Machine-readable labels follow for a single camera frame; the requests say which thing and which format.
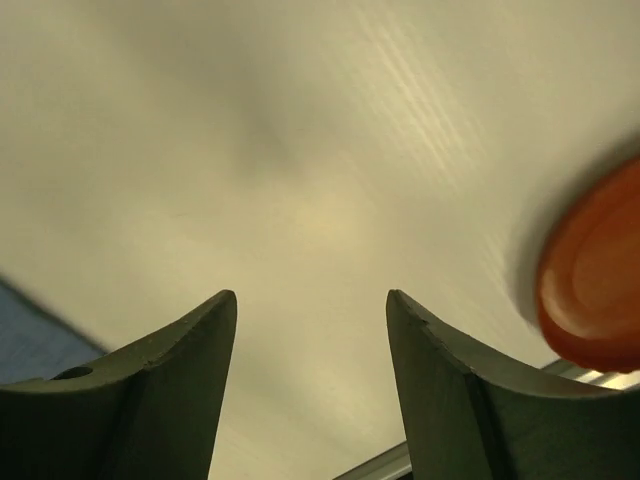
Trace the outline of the orange round plate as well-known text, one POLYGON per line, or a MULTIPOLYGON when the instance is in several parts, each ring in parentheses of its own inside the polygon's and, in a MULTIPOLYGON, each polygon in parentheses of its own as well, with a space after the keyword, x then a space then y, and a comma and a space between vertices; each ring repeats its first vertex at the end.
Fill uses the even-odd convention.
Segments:
POLYGON ((556 223, 535 277, 549 347, 587 369, 639 367, 639 160, 613 169, 556 223))

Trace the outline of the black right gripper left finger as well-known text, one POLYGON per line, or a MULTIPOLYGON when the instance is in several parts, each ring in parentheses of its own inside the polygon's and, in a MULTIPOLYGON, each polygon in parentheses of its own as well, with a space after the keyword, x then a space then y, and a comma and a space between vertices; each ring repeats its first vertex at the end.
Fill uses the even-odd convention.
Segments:
POLYGON ((92 362, 2 386, 2 478, 207 478, 236 321, 223 290, 92 362))

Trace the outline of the blue placemat with yellow fish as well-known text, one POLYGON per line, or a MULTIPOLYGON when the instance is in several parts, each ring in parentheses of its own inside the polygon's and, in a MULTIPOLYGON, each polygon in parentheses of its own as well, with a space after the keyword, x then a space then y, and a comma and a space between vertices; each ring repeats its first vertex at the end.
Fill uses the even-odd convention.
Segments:
POLYGON ((95 340, 1 281, 1 383, 59 373, 107 353, 95 340))

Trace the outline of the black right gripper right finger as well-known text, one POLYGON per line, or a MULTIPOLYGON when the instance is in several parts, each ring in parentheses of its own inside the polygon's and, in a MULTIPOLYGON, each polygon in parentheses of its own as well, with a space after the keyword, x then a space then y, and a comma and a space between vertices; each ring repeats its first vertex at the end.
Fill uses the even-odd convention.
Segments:
POLYGON ((399 290, 386 318, 415 478, 638 478, 637 389, 524 364, 399 290))

